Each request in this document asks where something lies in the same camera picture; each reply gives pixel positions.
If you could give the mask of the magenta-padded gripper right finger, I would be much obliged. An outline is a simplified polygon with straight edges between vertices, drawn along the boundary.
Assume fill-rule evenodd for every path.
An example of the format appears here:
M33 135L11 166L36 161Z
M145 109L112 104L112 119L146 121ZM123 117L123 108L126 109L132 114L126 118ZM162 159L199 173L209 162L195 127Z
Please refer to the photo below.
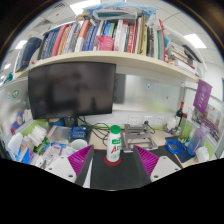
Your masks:
M133 155L144 185L180 170L180 167L167 156L157 156L137 145L133 147Z

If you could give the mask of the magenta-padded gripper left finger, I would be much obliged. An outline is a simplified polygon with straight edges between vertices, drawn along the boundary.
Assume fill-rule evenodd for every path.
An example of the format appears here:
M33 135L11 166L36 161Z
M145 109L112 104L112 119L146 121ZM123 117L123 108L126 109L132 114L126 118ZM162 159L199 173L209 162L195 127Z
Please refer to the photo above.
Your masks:
M93 156L94 146L89 145L68 157L58 157L46 168L46 171L83 186Z

